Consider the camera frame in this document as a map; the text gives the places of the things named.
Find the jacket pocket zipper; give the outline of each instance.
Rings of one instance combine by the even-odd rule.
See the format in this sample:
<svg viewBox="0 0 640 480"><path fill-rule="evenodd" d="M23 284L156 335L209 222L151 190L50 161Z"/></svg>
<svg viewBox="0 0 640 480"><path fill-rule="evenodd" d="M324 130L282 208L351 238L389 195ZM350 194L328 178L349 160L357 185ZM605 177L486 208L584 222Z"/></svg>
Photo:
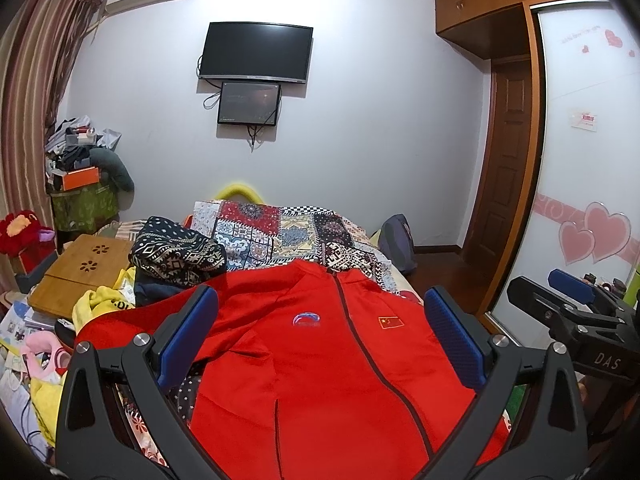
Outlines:
<svg viewBox="0 0 640 480"><path fill-rule="evenodd" d="M345 315L345 317L347 319L347 324L349 325L349 329L351 330L351 335L353 335L353 338L356 340L356 343L360 347L360 350L364 354L364 357L366 357L367 361L369 362L369 365L371 366L373 372L380 379L380 382L382 382L391 392L396 394L396 396L402 401L402 403L409 410L409 413L411 414L415 425L418 427L418 431L420 432L420 436L422 437L422 442L424 443L424 449L426 449L426 451L427 451L427 456L428 457L434 456L433 447L431 446L431 443L429 442L429 436L427 435L427 431L424 428L424 424L420 420L420 416L418 415L418 412L415 409L415 406L412 405L411 401L406 397L406 395L404 393L402 393L400 390L398 390L398 388L393 386L393 384L391 384L386 379L386 377L382 374L382 371L380 370L380 368L378 368L378 365L373 360L373 357L371 356L371 354L369 353L367 348L364 346L364 343L362 342L362 339L360 339L360 336L358 335L358 332L356 331L356 327L353 324L353 321L351 320L351 316L349 315L349 309L347 307L347 300L344 297L344 290L342 289L342 284L340 284L340 280L338 280L338 276L336 276L335 272L331 272L331 276L335 280L335 285L338 288L338 295L340 295L340 302L342 303L342 309L343 309L344 315Z"/></svg>
<svg viewBox="0 0 640 480"><path fill-rule="evenodd" d="M276 432L276 460L278 461L278 472L280 474L280 480L284 480L284 476L282 475L282 456L280 454L280 424L278 421L278 399L276 399L274 418L275 418L275 432Z"/></svg>

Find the red plush toy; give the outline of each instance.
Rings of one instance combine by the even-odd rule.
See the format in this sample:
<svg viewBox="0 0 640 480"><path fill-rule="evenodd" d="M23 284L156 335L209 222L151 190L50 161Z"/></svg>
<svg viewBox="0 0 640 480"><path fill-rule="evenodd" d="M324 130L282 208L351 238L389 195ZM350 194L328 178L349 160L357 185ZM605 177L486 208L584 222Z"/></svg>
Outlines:
<svg viewBox="0 0 640 480"><path fill-rule="evenodd" d="M0 221L0 253L16 257L21 250L37 243L42 229L33 211L21 211L17 215L9 213Z"/></svg>

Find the striped curtain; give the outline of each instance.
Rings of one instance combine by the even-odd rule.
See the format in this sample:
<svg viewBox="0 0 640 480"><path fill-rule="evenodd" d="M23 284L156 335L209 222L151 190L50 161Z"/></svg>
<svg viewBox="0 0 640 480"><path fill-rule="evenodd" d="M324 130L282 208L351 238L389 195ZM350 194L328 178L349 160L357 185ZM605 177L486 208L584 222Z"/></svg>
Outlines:
<svg viewBox="0 0 640 480"><path fill-rule="evenodd" d="M0 215L30 209L53 226L44 145L100 0L27 0L0 40ZM0 292L15 288L0 259Z"/></svg>

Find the patterned quilt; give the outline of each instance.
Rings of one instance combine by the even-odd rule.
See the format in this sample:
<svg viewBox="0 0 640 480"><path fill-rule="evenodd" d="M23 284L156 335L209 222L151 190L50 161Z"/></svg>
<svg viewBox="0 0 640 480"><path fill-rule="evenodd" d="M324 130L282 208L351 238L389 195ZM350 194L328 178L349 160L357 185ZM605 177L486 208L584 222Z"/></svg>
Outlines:
<svg viewBox="0 0 640 480"><path fill-rule="evenodd" d="M280 266L302 258L336 271L360 269L383 290L398 293L391 262L370 245L361 227L329 209L196 202L191 229L225 247L227 270Z"/></svg>

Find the television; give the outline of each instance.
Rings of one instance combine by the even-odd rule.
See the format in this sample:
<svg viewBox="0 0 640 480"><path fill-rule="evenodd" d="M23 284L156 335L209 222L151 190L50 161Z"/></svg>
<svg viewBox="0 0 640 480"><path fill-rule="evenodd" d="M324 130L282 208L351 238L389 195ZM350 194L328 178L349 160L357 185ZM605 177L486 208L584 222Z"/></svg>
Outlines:
<svg viewBox="0 0 640 480"><path fill-rule="evenodd" d="M225 81L220 91L218 124L275 126L279 104L277 83Z"/></svg>
<svg viewBox="0 0 640 480"><path fill-rule="evenodd" d="M277 23L210 23L199 76L305 83L313 31Z"/></svg>

